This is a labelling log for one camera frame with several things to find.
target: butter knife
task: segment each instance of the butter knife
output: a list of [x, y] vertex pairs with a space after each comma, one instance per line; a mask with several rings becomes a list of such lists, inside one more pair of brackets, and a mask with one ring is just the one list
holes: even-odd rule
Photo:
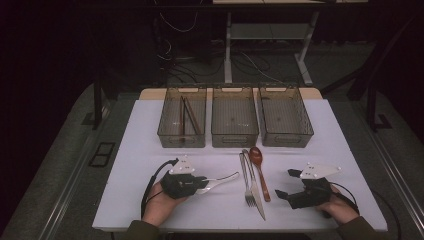
[[265, 219], [265, 212], [262, 206], [261, 196], [259, 194], [258, 184], [256, 183], [255, 172], [253, 171], [253, 165], [249, 158], [249, 152], [246, 149], [243, 149], [244, 159], [247, 161], [247, 166], [249, 167], [250, 177], [252, 178], [250, 190], [252, 191], [253, 198], [256, 202], [256, 207], [259, 210], [262, 218]]

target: cable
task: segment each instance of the cable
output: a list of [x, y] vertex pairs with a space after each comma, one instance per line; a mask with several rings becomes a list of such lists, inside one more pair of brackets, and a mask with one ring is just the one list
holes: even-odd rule
[[[242, 51], [235, 51], [236, 53], [240, 53], [240, 54], [244, 54]], [[260, 68], [259, 70], [261, 70], [261, 71], [268, 71], [268, 70], [270, 70], [271, 69], [271, 64], [265, 59], [265, 58], [263, 58], [263, 57], [260, 57], [260, 56], [258, 56], [258, 55], [255, 55], [255, 57], [256, 58], [259, 58], [259, 59], [261, 59], [267, 66], [265, 67], [265, 68]], [[241, 61], [238, 61], [237, 59], [235, 59], [235, 58], [232, 58], [232, 60], [234, 60], [234, 61], [236, 61], [236, 62], [238, 62], [238, 63], [240, 63], [241, 65], [243, 65], [243, 66], [245, 66], [245, 67], [248, 67], [248, 68], [253, 68], [253, 69], [255, 69], [255, 70], [257, 70], [257, 68], [253, 65], [253, 67], [251, 66], [252, 64], [245, 64], [245, 63], [243, 63], [243, 62], [241, 62]]]
[[169, 53], [171, 52], [171, 50], [172, 50], [172, 45], [171, 45], [171, 43], [168, 41], [168, 40], [166, 40], [166, 39], [163, 39], [166, 43], [168, 43], [168, 50], [165, 52], [165, 53], [163, 53], [163, 54], [156, 54], [156, 56], [157, 57], [159, 57], [159, 58], [161, 58], [161, 59], [163, 59], [163, 60], [165, 60], [165, 61], [171, 61], [172, 60], [172, 55], [170, 55]]
[[[210, 53], [210, 55], [212, 56], [212, 55], [222, 54], [222, 53], [224, 53], [224, 52], [223, 51], [217, 51], [217, 52]], [[176, 57], [175, 60], [178, 61], [177, 62], [178, 64], [179, 63], [201, 62], [198, 57]]]
[[386, 204], [386, 206], [389, 208], [389, 210], [392, 213], [393, 218], [395, 219], [395, 222], [396, 222], [396, 227], [397, 227], [397, 232], [398, 232], [397, 239], [401, 240], [402, 239], [402, 228], [400, 226], [400, 221], [399, 221], [398, 216], [396, 215], [395, 210], [393, 209], [393, 207], [389, 204], [389, 202], [380, 193], [378, 193], [377, 191], [375, 191], [374, 189], [371, 189], [371, 188], [370, 188], [370, 190], [371, 190], [372, 193], [377, 195], [384, 202], [384, 204]]
[[160, 191], [158, 193], [156, 193], [155, 195], [151, 196], [149, 199], [147, 199], [146, 204], [150, 202], [150, 200], [152, 200], [154, 197], [156, 197], [157, 195], [163, 193], [163, 191]]
[[341, 188], [343, 188], [344, 190], [346, 190], [346, 192], [348, 192], [349, 194], [350, 194], [350, 196], [352, 196], [352, 199], [353, 199], [353, 202], [355, 203], [355, 205], [357, 205], [357, 203], [356, 203], [356, 199], [355, 199], [355, 197], [353, 196], [353, 194], [347, 189], [347, 188], [345, 188], [345, 187], [343, 187], [342, 185], [340, 185], [340, 184], [338, 184], [338, 183], [334, 183], [334, 182], [329, 182], [330, 184], [333, 184], [333, 185], [336, 185], [336, 186], [338, 186], [338, 187], [341, 187]]
[[274, 81], [277, 81], [277, 82], [280, 82], [280, 83], [282, 83], [282, 81], [280, 81], [280, 80], [278, 80], [278, 79], [276, 79], [276, 78], [273, 78], [273, 77], [271, 77], [271, 76], [269, 76], [269, 75], [267, 75], [267, 74], [265, 74], [264, 72], [262, 72], [259, 68], [258, 68], [258, 66], [256, 66], [256, 64], [252, 61], [252, 59], [249, 57], [249, 56], [247, 56], [245, 53], [243, 53], [243, 52], [241, 52], [241, 54], [243, 54], [244, 56], [246, 56], [248, 59], [249, 59], [249, 61], [253, 64], [253, 66], [262, 74], [262, 75], [264, 75], [265, 77], [267, 77], [267, 78], [269, 78], [269, 79], [271, 79], [271, 80], [274, 80]]
[[178, 32], [182, 32], [182, 33], [184, 33], [184, 32], [189, 32], [189, 31], [191, 31], [191, 30], [193, 30], [193, 28], [196, 26], [196, 23], [197, 23], [197, 16], [198, 16], [198, 12], [196, 12], [196, 14], [194, 15], [194, 21], [193, 21], [193, 25], [191, 26], [191, 27], [189, 27], [188, 29], [184, 29], [184, 30], [182, 30], [182, 29], [179, 29], [179, 28], [177, 28], [177, 27], [174, 27], [170, 22], [168, 22], [168, 20], [166, 20], [165, 19], [165, 17], [163, 16], [163, 14], [162, 13], [159, 13], [159, 16], [160, 16], [160, 18], [169, 26], [169, 27], [171, 27], [172, 29], [174, 29], [175, 31], [178, 31]]
[[[282, 41], [284, 42], [284, 46], [275, 46], [275, 45], [283, 43]], [[262, 53], [262, 52], [275, 53], [275, 51], [279, 51], [279, 50], [282, 50], [282, 49], [296, 50], [294, 48], [293, 44], [291, 44], [290, 42], [291, 41], [289, 41], [289, 40], [277, 41], [277, 42], [274, 42], [272, 44], [273, 45], [272, 47], [266, 48], [266, 49], [257, 49], [257, 48], [252, 47], [252, 45], [255, 44], [253, 42], [251, 45], [248, 45], [248, 48], [247, 48], [248, 50], [246, 48], [243, 48], [242, 46], [234, 46], [234, 47], [231, 48], [232, 49], [231, 51], [233, 51], [233, 52], [245, 52], [245, 53], [252, 53], [252, 52], [253, 53]]]
[[149, 196], [150, 190], [152, 190], [153, 184], [155, 183], [156, 177], [158, 176], [159, 172], [164, 168], [166, 165], [171, 164], [174, 166], [178, 162], [178, 158], [175, 160], [169, 160], [162, 164], [158, 170], [156, 170], [155, 174], [150, 178], [149, 183], [147, 184], [146, 191], [144, 191], [143, 199], [141, 200], [141, 217], [143, 218], [144, 212], [146, 211], [146, 205], [147, 205], [147, 197]]
[[249, 72], [247, 72], [247, 71], [245, 71], [245, 70], [243, 70], [239, 65], [238, 65], [238, 63], [240, 63], [238, 60], [236, 60], [235, 58], [232, 58], [231, 59], [231, 64], [232, 65], [234, 65], [234, 67], [236, 67], [240, 72], [242, 72], [242, 73], [245, 73], [245, 74], [247, 74], [247, 75], [250, 75], [250, 76], [258, 76], [258, 75], [261, 75], [258, 71], [255, 71], [255, 73], [249, 73]]
[[271, 33], [271, 39], [274, 40], [274, 33], [272, 32], [271, 24], [268, 24], [268, 28], [269, 28], [269, 33]]
[[183, 69], [185, 69], [185, 70], [187, 70], [187, 71], [189, 71], [189, 72], [191, 72], [192, 74], [194, 74], [194, 75], [196, 75], [196, 76], [203, 76], [203, 77], [207, 77], [207, 76], [213, 76], [213, 75], [215, 75], [216, 73], [218, 73], [218, 71], [219, 71], [219, 69], [221, 69], [221, 67], [222, 67], [222, 65], [224, 64], [224, 59], [222, 59], [222, 61], [221, 61], [221, 63], [219, 64], [219, 66], [218, 66], [218, 68], [215, 70], [215, 71], [213, 71], [213, 72], [211, 72], [211, 73], [197, 73], [197, 72], [194, 72], [193, 70], [191, 70], [191, 69], [189, 69], [189, 68], [187, 68], [187, 67], [184, 67], [184, 66], [181, 66], [181, 65], [175, 65], [175, 67], [180, 67], [180, 68], [183, 68]]
[[189, 76], [195, 83], [199, 83], [199, 81], [197, 81], [196, 77], [191, 75], [188, 72], [184, 72], [183, 70], [179, 70], [179, 69], [175, 69], [175, 68], [171, 68], [171, 69], [169, 69], [169, 71], [177, 71], [177, 72], [183, 73], [183, 74]]
[[[341, 185], [339, 185], [339, 184], [336, 184], [337, 186], [340, 186], [340, 187], [342, 187], [343, 189], [345, 189], [345, 190], [347, 190], [345, 187], [343, 187], [343, 186], [341, 186]], [[319, 186], [312, 186], [312, 187], [310, 187], [309, 189], [315, 189], [315, 190], [319, 190], [319, 191], [322, 191], [322, 192], [326, 192], [326, 193], [329, 193], [329, 194], [332, 194], [332, 195], [334, 195], [334, 196], [336, 196], [337, 198], [339, 198], [340, 200], [342, 200], [342, 201], [344, 201], [347, 205], [349, 205], [353, 210], [355, 210], [355, 212], [357, 212], [358, 214], [360, 214], [360, 212], [359, 212], [359, 207], [358, 207], [358, 205], [356, 204], [356, 201], [355, 202], [352, 202], [352, 200], [350, 200], [348, 197], [346, 197], [345, 195], [343, 195], [343, 194], [341, 194], [340, 192], [334, 192], [334, 191], [332, 191], [331, 189], [326, 189], [326, 188], [323, 188], [323, 187], [319, 187]], [[351, 196], [352, 196], [352, 198], [353, 199], [355, 199], [355, 197], [353, 197], [353, 194], [350, 192], [350, 191], [348, 191], [350, 194], [351, 194]]]
[[175, 77], [175, 78], [177, 78], [178, 80], [180, 80], [180, 82], [181, 83], [186, 83], [182, 78], [180, 78], [177, 74], [173, 74], [173, 73], [170, 73], [170, 72], [168, 72], [168, 74], [169, 75], [171, 75], [171, 76], [173, 76], [173, 77]]

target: fork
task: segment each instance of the fork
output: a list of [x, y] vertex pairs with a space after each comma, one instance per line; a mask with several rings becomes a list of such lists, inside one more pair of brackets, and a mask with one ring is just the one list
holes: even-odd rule
[[255, 206], [255, 199], [253, 198], [252, 191], [250, 191], [249, 182], [247, 180], [247, 172], [246, 172], [244, 154], [240, 153], [239, 156], [240, 156], [241, 168], [243, 169], [244, 182], [246, 184], [246, 191], [244, 192], [244, 198], [246, 199], [247, 205], [249, 207], [254, 207]]

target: wooden spoon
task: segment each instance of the wooden spoon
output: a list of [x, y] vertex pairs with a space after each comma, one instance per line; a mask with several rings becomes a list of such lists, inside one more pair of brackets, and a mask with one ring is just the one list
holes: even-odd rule
[[262, 160], [263, 160], [261, 150], [259, 150], [259, 148], [257, 148], [257, 147], [252, 147], [249, 151], [249, 158], [250, 158], [250, 161], [252, 161], [252, 163], [258, 169], [259, 178], [261, 179], [261, 187], [262, 187], [262, 192], [264, 194], [265, 202], [270, 202], [271, 197], [269, 196], [268, 188], [266, 186], [265, 179], [264, 179], [264, 176], [262, 174], [262, 169], [261, 169], [261, 164], [262, 164]]

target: storage bin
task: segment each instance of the storage bin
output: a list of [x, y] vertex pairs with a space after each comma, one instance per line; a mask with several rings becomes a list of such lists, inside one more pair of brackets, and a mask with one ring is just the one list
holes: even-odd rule
[[168, 87], [157, 132], [162, 147], [205, 147], [206, 94], [205, 84]]
[[217, 84], [212, 100], [212, 146], [255, 146], [259, 135], [252, 86]]
[[306, 147], [314, 131], [297, 86], [260, 83], [257, 105], [262, 145]]

